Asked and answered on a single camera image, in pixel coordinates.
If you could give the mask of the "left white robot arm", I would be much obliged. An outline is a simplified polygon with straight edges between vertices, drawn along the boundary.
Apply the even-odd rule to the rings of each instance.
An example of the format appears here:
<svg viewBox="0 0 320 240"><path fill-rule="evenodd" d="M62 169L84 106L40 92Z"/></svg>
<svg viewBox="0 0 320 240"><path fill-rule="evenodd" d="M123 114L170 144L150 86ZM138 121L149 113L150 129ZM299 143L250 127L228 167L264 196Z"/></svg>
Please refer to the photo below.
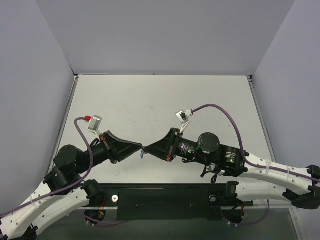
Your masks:
<svg viewBox="0 0 320 240"><path fill-rule="evenodd" d="M19 207L1 214L3 240L35 239L49 225L74 210L89 204L100 205L104 191L96 180L87 180L93 167L111 161L119 163L143 148L142 144L123 140L107 131L87 143L82 151L65 145L54 158L54 168Z"/></svg>

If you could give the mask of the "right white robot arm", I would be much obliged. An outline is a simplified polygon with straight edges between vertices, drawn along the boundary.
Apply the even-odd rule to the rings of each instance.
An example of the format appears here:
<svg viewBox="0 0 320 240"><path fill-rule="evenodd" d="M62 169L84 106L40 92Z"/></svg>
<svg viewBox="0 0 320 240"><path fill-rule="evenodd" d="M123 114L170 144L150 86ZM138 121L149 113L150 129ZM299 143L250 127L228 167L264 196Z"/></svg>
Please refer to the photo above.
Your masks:
<svg viewBox="0 0 320 240"><path fill-rule="evenodd" d="M224 177L255 179L255 183L236 183L231 196L242 202L280 200L293 206L317 210L320 207L320 168L310 165L292 167L263 159L220 143L210 132L197 141L185 139L179 129L172 128L161 140L143 148L143 152L166 162L175 157L187 163L212 167L212 173Z"/></svg>

